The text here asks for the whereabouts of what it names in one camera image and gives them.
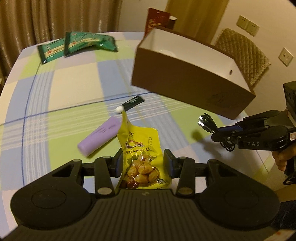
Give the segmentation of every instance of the white cap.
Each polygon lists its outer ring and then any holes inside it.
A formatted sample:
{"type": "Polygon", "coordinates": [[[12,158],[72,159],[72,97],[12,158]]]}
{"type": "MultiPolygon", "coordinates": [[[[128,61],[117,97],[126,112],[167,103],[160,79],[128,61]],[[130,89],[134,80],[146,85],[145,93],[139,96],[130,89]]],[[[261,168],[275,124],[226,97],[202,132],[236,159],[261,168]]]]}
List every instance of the white cap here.
{"type": "Polygon", "coordinates": [[[177,18],[171,15],[169,19],[175,21],[177,18]]]}
{"type": "Polygon", "coordinates": [[[122,105],[118,106],[118,107],[115,109],[115,112],[116,112],[117,114],[119,114],[119,113],[121,113],[121,112],[123,112],[123,111],[124,111],[124,107],[123,107],[122,105]]]}

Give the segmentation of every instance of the curtain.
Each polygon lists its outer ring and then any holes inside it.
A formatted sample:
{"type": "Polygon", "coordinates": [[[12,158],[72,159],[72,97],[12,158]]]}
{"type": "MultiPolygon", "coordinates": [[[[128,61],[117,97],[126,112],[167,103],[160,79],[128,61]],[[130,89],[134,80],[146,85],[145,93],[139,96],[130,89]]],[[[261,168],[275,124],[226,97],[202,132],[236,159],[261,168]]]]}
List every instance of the curtain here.
{"type": "Polygon", "coordinates": [[[3,76],[3,74],[2,74],[2,71],[1,71],[1,67],[0,67],[0,94],[1,94],[1,92],[2,92],[2,89],[3,89],[3,87],[4,87],[4,76],[3,76]]]}
{"type": "Polygon", "coordinates": [[[122,0],[0,0],[0,73],[21,51],[66,31],[116,31],[122,0]]]}
{"type": "Polygon", "coordinates": [[[177,17],[174,30],[211,43],[229,0],[168,0],[166,11],[177,17]]]}

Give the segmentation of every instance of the yellow snack bag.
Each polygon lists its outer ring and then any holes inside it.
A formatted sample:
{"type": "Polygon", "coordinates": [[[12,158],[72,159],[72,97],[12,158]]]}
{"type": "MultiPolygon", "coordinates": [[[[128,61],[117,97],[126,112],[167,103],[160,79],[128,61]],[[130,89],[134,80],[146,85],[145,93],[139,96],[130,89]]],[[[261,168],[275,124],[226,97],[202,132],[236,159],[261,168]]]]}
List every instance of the yellow snack bag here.
{"type": "Polygon", "coordinates": [[[123,151],[123,170],[117,189],[168,188],[171,178],[163,163],[157,130],[132,125],[123,111],[117,137],[123,151]]]}

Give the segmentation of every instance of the electrical outlet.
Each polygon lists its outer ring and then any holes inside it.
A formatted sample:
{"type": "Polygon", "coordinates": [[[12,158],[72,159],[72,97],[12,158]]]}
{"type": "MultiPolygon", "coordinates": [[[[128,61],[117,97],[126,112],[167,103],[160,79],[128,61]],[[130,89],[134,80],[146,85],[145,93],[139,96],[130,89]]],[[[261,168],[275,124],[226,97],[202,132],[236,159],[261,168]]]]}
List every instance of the electrical outlet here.
{"type": "Polygon", "coordinates": [[[237,20],[237,26],[239,26],[240,28],[246,30],[247,26],[248,26],[249,20],[246,19],[243,16],[239,16],[239,19],[237,20]]]}
{"type": "Polygon", "coordinates": [[[293,55],[288,50],[283,48],[281,54],[279,55],[279,59],[288,67],[293,59],[293,55]]]}
{"type": "Polygon", "coordinates": [[[258,30],[259,30],[259,26],[249,21],[246,31],[252,36],[256,36],[258,30]]]}

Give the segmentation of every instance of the table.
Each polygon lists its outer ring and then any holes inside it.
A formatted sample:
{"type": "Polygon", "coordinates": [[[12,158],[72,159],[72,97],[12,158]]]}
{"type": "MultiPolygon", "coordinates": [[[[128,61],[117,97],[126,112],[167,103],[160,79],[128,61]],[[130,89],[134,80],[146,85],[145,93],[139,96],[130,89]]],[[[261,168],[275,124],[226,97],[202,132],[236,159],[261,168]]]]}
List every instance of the table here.
{"type": "MultiPolygon", "coordinates": [[[[12,195],[24,185],[72,159],[92,162],[112,156],[120,148],[117,138],[85,158],[77,144],[114,113],[114,109],[140,94],[146,101],[128,111],[137,126],[155,127],[162,150],[206,163],[218,159],[250,177],[260,179],[271,167],[269,152],[238,150],[229,153],[197,125],[205,111],[147,90],[131,86],[135,50],[141,32],[108,33],[119,52],[83,51],[45,65],[36,46],[24,49],[0,97],[0,236],[16,227],[10,211],[12,195]]],[[[236,121],[210,114],[218,126],[236,121]]],[[[94,192],[93,178],[84,187],[94,192]]],[[[196,192],[205,189],[197,178],[196,192]]]]}

